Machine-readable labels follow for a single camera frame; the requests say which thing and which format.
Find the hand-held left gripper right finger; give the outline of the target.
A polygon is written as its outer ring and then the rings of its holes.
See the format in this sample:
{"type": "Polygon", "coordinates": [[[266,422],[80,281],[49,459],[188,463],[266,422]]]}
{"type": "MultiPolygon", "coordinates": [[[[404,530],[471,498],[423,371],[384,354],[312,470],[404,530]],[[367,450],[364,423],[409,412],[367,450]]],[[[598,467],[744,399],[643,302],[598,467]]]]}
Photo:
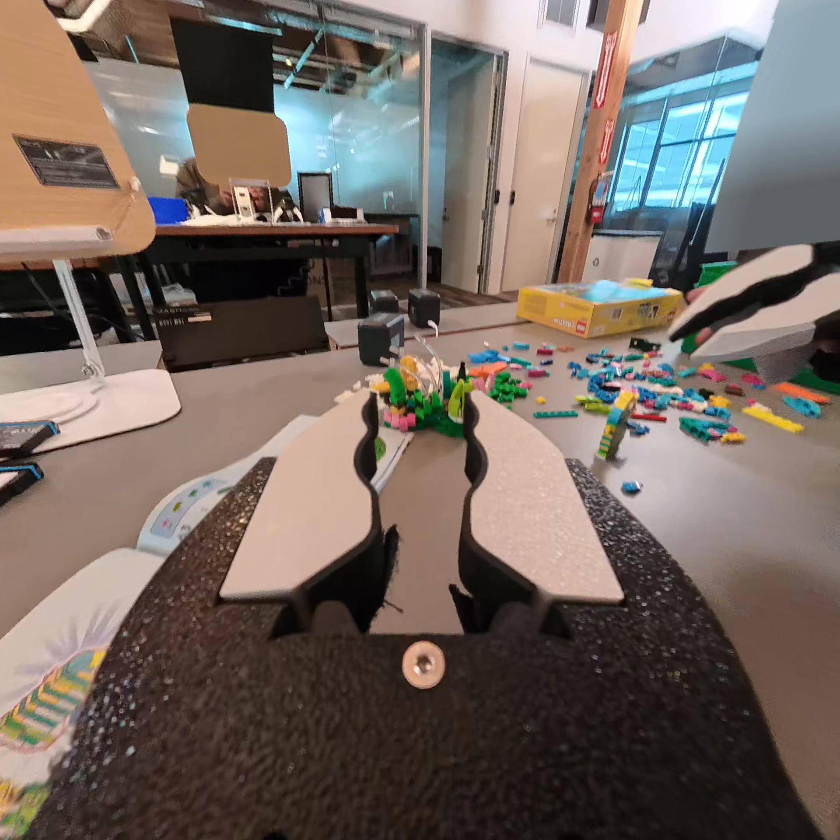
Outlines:
{"type": "Polygon", "coordinates": [[[521,601],[619,605],[624,593],[566,458],[482,392],[465,398],[460,580],[488,610],[521,601]]]}

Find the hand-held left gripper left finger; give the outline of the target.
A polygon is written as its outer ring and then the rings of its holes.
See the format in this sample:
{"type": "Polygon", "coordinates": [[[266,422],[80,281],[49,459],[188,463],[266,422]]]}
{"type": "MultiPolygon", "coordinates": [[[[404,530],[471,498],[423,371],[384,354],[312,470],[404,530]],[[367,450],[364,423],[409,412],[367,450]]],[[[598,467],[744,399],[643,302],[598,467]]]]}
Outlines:
{"type": "Polygon", "coordinates": [[[359,548],[375,526],[373,393],[358,392],[276,457],[220,587],[223,602],[288,599],[359,548]]]}

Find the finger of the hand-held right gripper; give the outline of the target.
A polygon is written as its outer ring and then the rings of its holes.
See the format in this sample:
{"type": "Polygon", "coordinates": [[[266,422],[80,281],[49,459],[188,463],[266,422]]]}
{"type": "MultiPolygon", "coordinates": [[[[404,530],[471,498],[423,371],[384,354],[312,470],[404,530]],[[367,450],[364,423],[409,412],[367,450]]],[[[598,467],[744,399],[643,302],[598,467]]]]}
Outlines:
{"type": "Polygon", "coordinates": [[[823,305],[760,308],[744,320],[729,321],[694,352],[703,362],[750,359],[768,383],[780,384],[812,368],[815,334],[823,305]]]}
{"type": "Polygon", "coordinates": [[[749,317],[789,301],[820,273],[814,245],[775,248],[737,265],[714,282],[691,291],[686,309],[671,324],[668,337],[683,339],[719,323],[749,317]]]}

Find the colourful toy bricks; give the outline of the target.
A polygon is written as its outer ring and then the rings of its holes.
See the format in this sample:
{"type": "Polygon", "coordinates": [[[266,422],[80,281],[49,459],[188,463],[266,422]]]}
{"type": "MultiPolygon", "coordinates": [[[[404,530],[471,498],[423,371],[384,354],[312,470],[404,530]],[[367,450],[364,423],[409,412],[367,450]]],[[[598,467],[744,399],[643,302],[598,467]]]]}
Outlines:
{"type": "Polygon", "coordinates": [[[517,341],[471,356],[489,374],[485,390],[512,410],[532,399],[530,417],[537,424],[570,423],[590,417],[600,421],[600,443],[609,405],[621,390],[633,390],[637,405],[624,438],[645,438],[655,427],[671,425],[702,445],[741,446],[747,436],[737,425],[742,417],[789,434],[805,431],[804,419],[818,419],[832,402],[827,385],[807,385],[796,378],[773,386],[785,413],[762,403],[759,392],[771,389],[754,363],[694,362],[665,352],[662,343],[630,339],[625,351],[609,347],[580,359],[564,359],[570,345],[517,341]]]}

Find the green toy brick garden model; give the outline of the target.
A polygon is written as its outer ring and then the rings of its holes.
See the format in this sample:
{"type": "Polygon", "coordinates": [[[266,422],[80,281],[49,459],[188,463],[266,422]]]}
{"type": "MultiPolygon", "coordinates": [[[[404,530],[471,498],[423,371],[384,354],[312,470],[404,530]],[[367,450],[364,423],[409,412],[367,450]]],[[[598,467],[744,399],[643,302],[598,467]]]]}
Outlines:
{"type": "Polygon", "coordinates": [[[462,438],[467,395],[478,379],[466,362],[447,364],[436,353],[390,360],[383,371],[365,375],[336,398],[371,392],[378,405],[380,425],[400,434],[426,429],[450,438],[462,438]]]}

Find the toy instruction booklet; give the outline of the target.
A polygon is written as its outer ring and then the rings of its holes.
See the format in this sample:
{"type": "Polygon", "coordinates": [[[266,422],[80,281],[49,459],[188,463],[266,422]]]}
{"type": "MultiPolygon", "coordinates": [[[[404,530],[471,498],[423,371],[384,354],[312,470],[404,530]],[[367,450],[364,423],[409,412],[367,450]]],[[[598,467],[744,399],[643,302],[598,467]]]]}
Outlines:
{"type": "Polygon", "coordinates": [[[326,415],[253,457],[169,554],[118,549],[2,639],[2,838],[261,838],[291,830],[278,743],[298,709],[268,662],[290,595],[221,595],[280,457],[326,455],[326,415]]]}

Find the wooden desk lamp white base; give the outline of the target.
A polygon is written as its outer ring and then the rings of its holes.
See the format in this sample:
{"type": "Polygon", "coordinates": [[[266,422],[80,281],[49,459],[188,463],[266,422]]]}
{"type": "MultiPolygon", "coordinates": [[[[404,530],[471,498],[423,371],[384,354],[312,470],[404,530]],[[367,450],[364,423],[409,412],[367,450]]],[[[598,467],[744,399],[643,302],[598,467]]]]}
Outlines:
{"type": "Polygon", "coordinates": [[[44,2],[2,2],[2,264],[50,261],[77,329],[83,378],[2,395],[2,424],[43,426],[37,454],[162,424],[181,411],[161,369],[106,374],[73,262],[132,256],[151,205],[70,39],[44,2]]]}

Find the striped toy brick tower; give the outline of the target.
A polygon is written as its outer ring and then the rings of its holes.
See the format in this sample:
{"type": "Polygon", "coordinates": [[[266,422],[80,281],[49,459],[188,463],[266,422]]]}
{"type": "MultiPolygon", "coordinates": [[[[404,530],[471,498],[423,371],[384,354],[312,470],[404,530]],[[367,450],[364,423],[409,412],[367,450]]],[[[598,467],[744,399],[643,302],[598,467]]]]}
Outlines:
{"type": "Polygon", "coordinates": [[[632,419],[636,405],[637,394],[635,391],[621,390],[616,395],[615,400],[609,405],[609,413],[605,415],[605,426],[596,450],[597,458],[602,460],[615,458],[626,434],[628,421],[632,419]]]}

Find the white recycling bin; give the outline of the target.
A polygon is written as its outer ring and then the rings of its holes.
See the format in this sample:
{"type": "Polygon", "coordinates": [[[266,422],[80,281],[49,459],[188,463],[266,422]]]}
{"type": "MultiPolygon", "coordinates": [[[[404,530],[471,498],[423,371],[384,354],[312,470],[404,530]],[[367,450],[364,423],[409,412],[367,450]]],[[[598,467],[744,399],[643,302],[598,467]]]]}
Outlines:
{"type": "Polygon", "coordinates": [[[650,278],[663,235],[654,230],[594,232],[581,281],[592,284],[598,280],[622,282],[650,278]]]}

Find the yellow toy box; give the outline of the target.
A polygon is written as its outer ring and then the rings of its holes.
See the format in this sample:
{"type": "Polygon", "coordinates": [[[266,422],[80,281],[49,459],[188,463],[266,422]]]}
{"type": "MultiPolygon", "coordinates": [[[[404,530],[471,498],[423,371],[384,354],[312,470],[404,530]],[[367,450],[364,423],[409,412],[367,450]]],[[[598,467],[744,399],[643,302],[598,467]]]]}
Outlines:
{"type": "Polygon", "coordinates": [[[655,287],[651,280],[598,280],[523,287],[517,316],[579,337],[594,339],[646,329],[663,329],[685,306],[683,294],[655,287]]]}

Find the cardboard box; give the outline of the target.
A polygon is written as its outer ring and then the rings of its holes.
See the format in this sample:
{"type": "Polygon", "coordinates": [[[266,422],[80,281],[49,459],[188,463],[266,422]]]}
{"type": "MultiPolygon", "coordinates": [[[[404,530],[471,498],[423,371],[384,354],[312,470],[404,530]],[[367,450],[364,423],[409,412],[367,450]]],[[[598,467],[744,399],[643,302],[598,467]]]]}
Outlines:
{"type": "Polygon", "coordinates": [[[322,309],[327,307],[327,291],[332,309],[354,312],[355,267],[353,259],[310,259],[307,295],[316,298],[322,309]]]}

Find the long wooden work table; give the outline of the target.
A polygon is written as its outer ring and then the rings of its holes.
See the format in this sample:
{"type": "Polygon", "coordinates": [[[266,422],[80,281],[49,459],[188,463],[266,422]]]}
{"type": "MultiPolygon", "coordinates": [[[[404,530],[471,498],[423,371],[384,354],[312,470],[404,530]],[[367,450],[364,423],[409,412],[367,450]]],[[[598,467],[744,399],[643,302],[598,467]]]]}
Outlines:
{"type": "Polygon", "coordinates": [[[143,336],[156,337],[151,314],[166,307],[157,266],[221,261],[289,261],[352,259],[356,316],[370,314],[370,247],[395,235],[393,224],[210,224],[158,225],[151,243],[126,257],[113,259],[129,292],[143,336]]]}

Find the small black monitor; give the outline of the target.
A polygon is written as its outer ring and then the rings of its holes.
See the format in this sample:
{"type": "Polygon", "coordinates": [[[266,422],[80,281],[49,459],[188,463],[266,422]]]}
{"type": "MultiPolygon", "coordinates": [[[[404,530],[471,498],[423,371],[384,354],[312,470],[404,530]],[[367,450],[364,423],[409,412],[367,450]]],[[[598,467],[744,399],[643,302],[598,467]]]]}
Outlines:
{"type": "Polygon", "coordinates": [[[299,208],[303,221],[327,224],[332,218],[333,179],[330,171],[297,174],[299,208]]]}

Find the black wall speaker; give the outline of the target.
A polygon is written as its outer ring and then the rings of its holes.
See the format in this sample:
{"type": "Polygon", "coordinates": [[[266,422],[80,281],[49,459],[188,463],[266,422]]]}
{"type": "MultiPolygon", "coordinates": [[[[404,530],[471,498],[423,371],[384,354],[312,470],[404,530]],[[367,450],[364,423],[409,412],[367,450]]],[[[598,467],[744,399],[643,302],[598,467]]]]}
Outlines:
{"type": "MultiPolygon", "coordinates": [[[[605,32],[606,26],[606,18],[608,15],[608,10],[611,1],[607,0],[592,0],[590,1],[590,6],[587,13],[586,19],[586,27],[598,31],[600,33],[605,32]]],[[[642,3],[640,8],[640,16],[638,19],[638,25],[644,25],[647,21],[648,11],[650,7],[650,1],[645,0],[642,3]]]]}

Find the black wall panel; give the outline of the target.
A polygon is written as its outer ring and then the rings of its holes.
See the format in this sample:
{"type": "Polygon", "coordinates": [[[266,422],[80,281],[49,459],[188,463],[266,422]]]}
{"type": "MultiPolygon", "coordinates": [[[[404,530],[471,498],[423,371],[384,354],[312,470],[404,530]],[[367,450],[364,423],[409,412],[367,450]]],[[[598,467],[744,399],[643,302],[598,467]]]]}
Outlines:
{"type": "Polygon", "coordinates": [[[190,105],[274,113],[270,35],[178,17],[170,23],[190,105]]]}

